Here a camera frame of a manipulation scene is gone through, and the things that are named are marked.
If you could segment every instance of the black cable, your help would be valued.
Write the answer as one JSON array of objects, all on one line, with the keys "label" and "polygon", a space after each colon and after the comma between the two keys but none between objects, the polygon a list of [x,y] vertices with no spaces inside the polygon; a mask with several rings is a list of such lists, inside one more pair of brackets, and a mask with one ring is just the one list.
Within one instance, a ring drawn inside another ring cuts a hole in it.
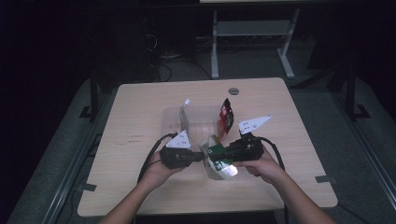
[{"label": "black cable", "polygon": [[155,150],[157,150],[158,146],[160,145],[161,141],[167,137],[176,137],[177,133],[169,133],[164,135],[162,138],[160,138],[154,145],[154,147],[152,147],[151,151],[149,152],[148,156],[146,157],[145,163],[143,163],[142,169],[140,170],[140,174],[139,177],[137,178],[137,183],[139,183],[139,181],[142,179],[143,174],[146,172],[146,169],[149,167],[149,161],[151,160],[152,155],[154,154]]},{"label": "black cable", "polygon": [[[102,136],[102,133],[98,133],[98,134],[95,136],[95,138],[93,139],[93,141],[92,141],[92,143],[91,143],[91,146],[90,146],[90,148],[88,149],[88,152],[87,152],[87,154],[86,154],[86,156],[85,156],[85,158],[84,158],[84,161],[83,161],[83,162],[81,163],[81,165],[78,167],[77,174],[79,174],[79,172],[81,171],[82,167],[84,166],[85,161],[86,161],[89,157],[94,157],[94,155],[91,155],[91,153],[93,152],[93,150],[94,150],[96,147],[99,146],[99,143],[100,143],[100,140],[98,140],[99,136]],[[72,188],[73,188],[73,186],[74,186],[75,183],[76,183],[77,177],[78,177],[78,176],[76,175],[75,179],[73,180]],[[70,191],[67,193],[67,196],[66,196],[66,199],[65,199],[66,202],[67,202],[67,200],[69,199],[69,197],[71,196],[71,194],[74,195],[74,192],[73,192],[73,193],[71,193],[71,192],[72,192],[72,191],[70,190]],[[64,210],[64,206],[65,206],[65,205],[66,205],[66,203],[64,203],[64,204],[62,205],[61,211]]]},{"label": "black cable", "polygon": [[212,76],[210,76],[210,75],[206,72],[206,70],[205,70],[200,64],[198,64],[198,63],[191,62],[191,61],[182,61],[182,60],[179,60],[179,61],[171,61],[171,62],[167,62],[167,63],[192,63],[192,64],[198,66],[199,68],[201,68],[201,69],[205,72],[205,74],[206,74],[206,76],[209,78],[209,80],[213,80]]},{"label": "black cable", "polygon": [[160,72],[157,70],[157,72],[158,72],[158,79],[161,81],[161,82],[167,82],[167,81],[169,81],[170,79],[171,79],[171,77],[172,77],[172,69],[170,68],[170,67],[168,67],[168,66],[166,66],[165,64],[163,64],[163,63],[159,63],[158,64],[159,66],[162,66],[162,67],[164,67],[164,68],[166,68],[167,70],[168,70],[168,78],[166,79],[166,80],[163,80],[162,78],[161,78],[161,74],[160,74]]},{"label": "black cable", "polygon": [[286,171],[285,165],[283,164],[283,161],[282,161],[282,157],[280,156],[279,150],[277,150],[277,147],[274,143],[272,143],[270,140],[268,140],[264,137],[254,137],[253,140],[262,140],[262,141],[268,143],[272,147],[272,149],[274,150],[274,152],[276,154],[277,162],[279,162],[280,168],[282,168],[282,170]]},{"label": "black cable", "polygon": [[157,161],[154,161],[154,162],[150,163],[148,166],[146,166],[146,170],[147,170],[152,164],[155,164],[155,163],[157,163],[157,162],[159,162],[159,161],[161,161],[161,159],[159,159],[159,160],[157,160]]},{"label": "black cable", "polygon": [[[274,143],[272,143],[270,140],[268,140],[264,137],[254,137],[253,140],[262,140],[262,141],[268,143],[276,154],[277,162],[279,163],[280,168],[282,168],[282,170],[286,171],[285,164],[283,164],[282,157],[280,156],[279,150],[277,150],[277,147]],[[289,223],[289,209],[286,206],[286,204],[284,205],[283,209],[285,211],[285,223]]]},{"label": "black cable", "polygon": [[[79,186],[79,185],[81,184],[82,180],[84,180],[84,179],[87,178],[87,177],[88,177],[88,175],[84,175],[84,176],[78,181],[77,186]],[[69,218],[68,218],[68,219],[66,220],[66,222],[65,222],[66,224],[69,223],[70,218],[73,216],[73,198],[74,198],[75,193],[76,193],[76,190],[74,190],[73,193],[72,193],[72,195],[70,196],[71,209],[70,209]]]},{"label": "black cable", "polygon": [[[201,40],[205,40],[204,44],[200,44],[199,41]],[[197,38],[197,47],[196,47],[196,51],[201,51],[203,49],[207,49],[209,47],[212,47],[212,37],[210,36],[204,36],[201,38]]]},{"label": "black cable", "polygon": [[249,45],[240,44],[239,41],[234,39],[228,39],[223,43],[218,44],[218,54],[235,54],[244,50],[247,50]]}]

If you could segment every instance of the clear plastic box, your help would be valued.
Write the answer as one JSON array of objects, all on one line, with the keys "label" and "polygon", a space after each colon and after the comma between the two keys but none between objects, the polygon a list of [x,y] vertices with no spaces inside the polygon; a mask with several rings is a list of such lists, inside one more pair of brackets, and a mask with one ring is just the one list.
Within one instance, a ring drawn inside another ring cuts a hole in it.
[{"label": "clear plastic box", "polygon": [[[219,113],[221,105],[189,105],[186,107],[186,117],[189,122],[189,140],[191,150],[199,151],[199,145],[207,142],[210,135],[219,136]],[[180,133],[180,107],[165,108],[161,134]]]}]

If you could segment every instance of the wire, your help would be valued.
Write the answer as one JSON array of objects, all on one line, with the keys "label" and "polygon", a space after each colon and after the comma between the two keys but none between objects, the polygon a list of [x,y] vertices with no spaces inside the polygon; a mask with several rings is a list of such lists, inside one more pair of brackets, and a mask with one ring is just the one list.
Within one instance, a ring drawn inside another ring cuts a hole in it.
[{"label": "wire", "polygon": [[157,48],[158,45],[157,37],[155,37],[155,35],[146,35],[146,37],[151,37],[152,39],[155,40],[154,46],[152,48],[148,48],[149,51],[153,51],[155,48]]},{"label": "wire", "polygon": [[201,39],[203,39],[203,40],[207,39],[207,40],[205,43],[197,46],[197,51],[206,49],[211,46],[210,44],[212,43],[212,37],[210,37],[210,36],[197,37],[197,40],[201,40]]},{"label": "wire", "polygon": [[[81,182],[82,182],[82,180],[84,180],[85,178],[87,178],[88,177],[88,175],[84,175],[79,181],[78,181],[78,184],[77,184],[77,186],[79,186],[80,184],[81,184]],[[66,224],[67,223],[69,223],[69,221],[70,221],[70,218],[73,216],[73,198],[74,198],[74,195],[75,195],[75,193],[77,192],[77,189],[74,189],[74,191],[73,191],[73,193],[72,193],[72,195],[70,196],[70,206],[71,206],[71,209],[70,209],[70,215],[69,215],[69,218],[66,220]]]},{"label": "wire", "polygon": [[155,164],[155,163],[157,163],[157,162],[159,162],[159,161],[161,161],[161,159],[159,159],[159,160],[157,160],[157,161],[154,161],[154,162],[150,163],[148,166],[146,166],[146,170],[150,167],[150,165]]},{"label": "wire", "polygon": [[167,81],[169,81],[170,79],[171,79],[171,77],[172,77],[172,69],[170,68],[170,67],[168,67],[168,66],[166,66],[165,64],[163,64],[163,63],[160,63],[160,64],[158,64],[159,66],[162,66],[162,67],[164,67],[164,68],[166,68],[167,70],[168,70],[168,78],[166,79],[166,80],[164,80],[163,81],[163,79],[161,78],[161,73],[157,70],[157,73],[158,73],[158,79],[159,79],[159,81],[163,81],[163,82],[167,82]]},{"label": "wire", "polygon": [[[277,149],[277,147],[274,143],[272,143],[270,140],[268,140],[264,137],[254,137],[253,140],[262,140],[262,141],[268,143],[276,154],[277,162],[279,163],[280,168],[282,168],[282,170],[286,171],[285,164],[283,164],[282,157],[280,156],[279,150]],[[285,204],[283,209],[285,211],[285,223],[289,223],[289,208]]]},{"label": "wire", "polygon": [[181,54],[163,55],[163,56],[160,57],[160,59],[163,59],[163,60],[172,60],[172,59],[175,59],[175,58],[178,58],[178,57],[181,57],[181,56],[183,56],[183,55],[181,55]]},{"label": "wire", "polygon": [[192,64],[198,66],[199,68],[201,68],[205,72],[205,74],[209,78],[209,80],[213,80],[212,76],[210,76],[209,73],[207,73],[206,70],[198,63],[187,61],[187,60],[186,61],[185,60],[171,61],[171,62],[167,62],[167,63],[192,63]]},{"label": "wire", "polygon": [[219,54],[235,54],[237,52],[247,50],[249,48],[249,45],[244,46],[243,44],[240,44],[239,41],[234,41],[234,39],[230,39],[222,44],[218,44],[218,53]]},{"label": "wire", "polygon": [[282,168],[284,171],[286,171],[285,164],[283,164],[282,157],[280,156],[279,150],[277,149],[277,147],[274,143],[272,143],[270,140],[268,140],[264,137],[254,137],[253,140],[262,140],[262,141],[268,143],[272,147],[272,149],[274,150],[274,152],[276,154],[277,162],[279,162],[280,168]]},{"label": "wire", "polygon": [[[94,156],[95,156],[95,155],[92,155],[91,153],[93,152],[93,150],[94,150],[96,147],[99,146],[100,140],[98,140],[98,138],[99,138],[99,136],[102,136],[102,135],[103,135],[102,133],[98,133],[98,134],[95,136],[95,138],[93,139],[93,141],[92,141],[92,143],[91,143],[91,146],[90,146],[90,148],[88,149],[88,152],[87,152],[87,154],[86,154],[86,156],[85,156],[85,158],[84,158],[84,161],[83,161],[83,162],[81,163],[81,165],[78,167],[77,174],[79,174],[79,172],[81,171],[83,165],[85,164],[85,161],[86,161],[89,157],[94,157]],[[72,188],[73,188],[73,186],[75,185],[76,180],[77,180],[77,175],[76,175],[76,177],[75,177],[74,180],[73,180]],[[71,193],[71,192],[72,192],[72,190],[69,190],[69,192],[67,193],[67,196],[66,196],[65,201],[67,201],[67,200],[69,199],[69,197],[72,197],[72,199],[73,199],[74,191],[73,191],[73,193]],[[64,206],[65,206],[65,203],[62,205],[61,211],[64,210]],[[72,202],[72,204],[71,204],[71,207],[72,207],[72,209],[71,209],[72,211],[71,211],[70,217],[73,215],[73,202]]]},{"label": "wire", "polygon": [[[218,44],[218,52],[219,52],[219,45],[221,45],[222,40],[224,40],[224,36],[222,37],[218,37],[218,40],[216,41],[216,43]],[[202,45],[197,46],[197,51],[198,52],[207,52],[206,49],[210,49],[212,50],[212,43],[213,43],[213,39],[212,37],[208,37],[208,41],[205,42]]]},{"label": "wire", "polygon": [[140,170],[140,174],[139,177],[137,178],[137,183],[139,183],[139,181],[142,179],[143,174],[146,172],[146,169],[149,167],[149,161],[151,160],[152,155],[154,154],[155,150],[157,150],[158,146],[160,145],[161,141],[167,137],[176,137],[177,133],[168,133],[166,135],[164,135],[163,137],[161,137],[154,145],[154,147],[152,147],[151,151],[149,152],[148,156],[146,157],[145,162],[143,163],[142,169]]}]

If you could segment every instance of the small black object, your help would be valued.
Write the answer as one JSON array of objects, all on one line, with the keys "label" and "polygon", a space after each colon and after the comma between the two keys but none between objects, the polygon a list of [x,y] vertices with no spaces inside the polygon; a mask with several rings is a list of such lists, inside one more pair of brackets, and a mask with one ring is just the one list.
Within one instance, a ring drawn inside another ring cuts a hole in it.
[{"label": "small black object", "polygon": [[81,185],[80,187],[78,187],[78,189],[80,189],[80,188],[81,188],[81,192],[83,190],[94,192],[96,190],[96,185],[92,185],[92,184],[88,184],[87,183],[87,184],[84,184],[84,185]]},{"label": "small black object", "polygon": [[228,93],[230,93],[231,95],[237,95],[239,94],[239,90],[237,88],[232,87],[228,90]]},{"label": "small black object", "polygon": [[203,152],[193,152],[186,148],[163,147],[160,155],[161,161],[168,169],[188,167],[193,161],[204,159]]}]

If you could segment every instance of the metal frame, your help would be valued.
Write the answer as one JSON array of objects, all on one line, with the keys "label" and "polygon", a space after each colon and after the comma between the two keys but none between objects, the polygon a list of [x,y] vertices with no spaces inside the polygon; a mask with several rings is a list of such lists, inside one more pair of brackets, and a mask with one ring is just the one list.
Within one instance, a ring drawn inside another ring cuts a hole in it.
[{"label": "metal frame", "polygon": [[349,129],[355,134],[356,138],[359,140],[361,147],[363,148],[363,152],[366,155],[366,158],[371,168],[373,169],[373,172],[378,179],[379,184],[387,194],[393,208],[396,209],[396,186],[393,183],[392,179],[389,177],[387,170],[384,168],[381,161],[376,156],[375,150],[370,145],[367,138],[364,136],[364,133],[362,132],[357,122],[352,120],[350,118],[350,115],[345,111],[344,102],[341,96],[338,93],[333,93],[332,98],[337,103],[340,111],[343,112],[342,114],[344,121],[347,123]]},{"label": "metal frame", "polygon": [[[111,106],[109,100],[109,96],[105,95],[102,101],[102,108]],[[99,110],[97,116],[100,118],[103,116],[104,109]],[[71,192],[74,184],[74,180],[78,176],[79,167],[83,165],[85,157],[90,149],[90,145],[92,141],[95,139],[96,131],[100,124],[100,119],[95,119],[90,122],[90,125],[87,128],[87,131],[84,134],[84,137],[81,139],[81,142],[78,145],[78,150],[74,155],[73,159],[70,162],[69,167],[64,174],[64,178],[57,188],[55,195],[52,199],[52,202],[48,208],[46,215],[43,218],[41,223],[56,223],[59,215],[61,214],[62,208],[66,203],[67,197]]]},{"label": "metal frame", "polygon": [[91,72],[90,78],[90,85],[91,85],[91,113],[89,112],[90,107],[85,106],[81,114],[79,115],[80,118],[89,118],[90,122],[93,122],[98,114],[99,110],[99,103],[98,103],[98,83],[96,80],[96,75],[94,72]]},{"label": "metal frame", "polygon": [[287,21],[218,21],[218,12],[213,13],[213,33],[212,33],[212,78],[219,78],[218,62],[218,36],[236,35],[284,35],[286,37],[282,48],[277,49],[279,60],[282,62],[286,76],[294,78],[289,60],[286,56],[290,45],[291,37],[297,22],[300,9],[294,9],[291,20]]}]

